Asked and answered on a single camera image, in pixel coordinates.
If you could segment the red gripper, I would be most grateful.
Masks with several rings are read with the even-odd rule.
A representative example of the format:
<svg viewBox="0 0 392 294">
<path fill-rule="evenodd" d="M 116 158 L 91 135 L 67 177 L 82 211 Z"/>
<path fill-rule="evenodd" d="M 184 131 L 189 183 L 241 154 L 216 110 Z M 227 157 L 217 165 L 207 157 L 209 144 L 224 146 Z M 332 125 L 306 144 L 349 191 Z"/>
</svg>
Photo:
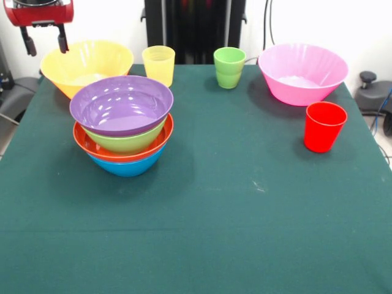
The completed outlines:
<svg viewBox="0 0 392 294">
<path fill-rule="evenodd" d="M 74 18 L 73 1 L 3 1 L 3 5 L 10 22 L 20 27 L 28 55 L 36 56 L 37 52 L 26 26 L 56 25 L 60 52 L 66 54 L 69 51 L 63 24 Z"/>
</svg>

